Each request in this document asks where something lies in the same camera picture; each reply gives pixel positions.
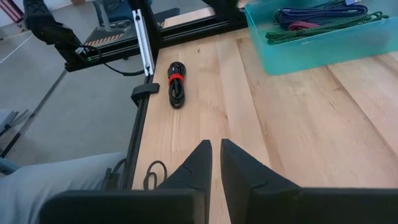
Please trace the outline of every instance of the gray pants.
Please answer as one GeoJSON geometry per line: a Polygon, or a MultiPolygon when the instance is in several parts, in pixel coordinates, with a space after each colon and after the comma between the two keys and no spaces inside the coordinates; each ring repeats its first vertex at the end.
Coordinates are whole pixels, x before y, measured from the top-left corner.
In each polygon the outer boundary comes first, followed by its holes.
{"type": "Polygon", "coordinates": [[[0,177],[0,223],[38,223],[40,208],[47,199],[66,190],[100,189],[106,169],[113,169],[125,157],[114,153],[25,166],[0,177]]]}

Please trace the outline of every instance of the red cable tie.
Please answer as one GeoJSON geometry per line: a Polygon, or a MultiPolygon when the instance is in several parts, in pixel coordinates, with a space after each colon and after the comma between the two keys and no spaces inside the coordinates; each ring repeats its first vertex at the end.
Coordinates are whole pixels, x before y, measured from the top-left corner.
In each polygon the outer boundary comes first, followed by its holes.
{"type": "Polygon", "coordinates": [[[174,73],[173,75],[170,76],[169,78],[169,85],[171,85],[172,81],[175,79],[179,79],[181,81],[184,81],[184,77],[181,74],[174,73]]]}
{"type": "Polygon", "coordinates": [[[313,22],[296,21],[291,23],[289,30],[301,30],[318,27],[319,25],[313,22]]]}

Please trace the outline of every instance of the teal plastic bin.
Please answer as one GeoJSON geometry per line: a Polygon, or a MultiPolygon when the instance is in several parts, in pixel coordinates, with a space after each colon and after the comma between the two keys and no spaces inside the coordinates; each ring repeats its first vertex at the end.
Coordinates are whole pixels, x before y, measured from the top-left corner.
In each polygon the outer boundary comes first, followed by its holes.
{"type": "Polygon", "coordinates": [[[296,72],[322,65],[398,50],[398,0],[363,0],[369,13],[382,11],[389,19],[341,29],[278,45],[269,45],[266,32],[281,30],[272,24],[283,7],[310,7],[329,0],[263,0],[245,6],[257,54],[270,75],[296,72]]]}

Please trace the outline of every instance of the orange and black label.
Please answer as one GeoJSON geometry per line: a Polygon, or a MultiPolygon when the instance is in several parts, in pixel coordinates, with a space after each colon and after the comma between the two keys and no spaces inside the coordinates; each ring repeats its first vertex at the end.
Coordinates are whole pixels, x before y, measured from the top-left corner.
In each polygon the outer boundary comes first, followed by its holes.
{"type": "Polygon", "coordinates": [[[95,46],[95,45],[102,44],[102,43],[105,43],[105,42],[108,42],[108,41],[117,40],[121,36],[122,36],[121,34],[118,34],[118,35],[113,35],[113,36],[110,36],[110,37],[105,37],[105,38],[102,38],[100,40],[92,40],[92,41],[87,42],[86,45],[95,46]]]}

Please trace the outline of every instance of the coiled black cable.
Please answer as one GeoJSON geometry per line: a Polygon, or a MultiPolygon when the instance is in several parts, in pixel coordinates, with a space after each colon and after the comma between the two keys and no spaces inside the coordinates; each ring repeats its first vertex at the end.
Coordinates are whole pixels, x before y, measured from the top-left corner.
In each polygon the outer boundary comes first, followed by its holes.
{"type": "Polygon", "coordinates": [[[165,182],[166,179],[167,179],[167,168],[166,168],[166,165],[165,165],[162,161],[154,161],[153,163],[151,163],[151,164],[149,165],[149,167],[148,167],[148,169],[147,169],[147,174],[145,175],[145,178],[144,178],[144,190],[149,190],[149,178],[150,178],[151,176],[154,176],[154,188],[157,187],[157,175],[156,175],[155,172],[151,172],[151,171],[150,171],[150,170],[152,169],[152,167],[153,167],[154,165],[156,165],[156,164],[160,164],[160,165],[162,165],[162,167],[163,167],[163,170],[164,170],[164,179],[163,179],[163,182],[165,182]]]}
{"type": "Polygon", "coordinates": [[[169,100],[174,109],[181,108],[185,102],[183,85],[185,72],[185,65],[181,62],[171,63],[167,72],[169,76],[169,100]]]}

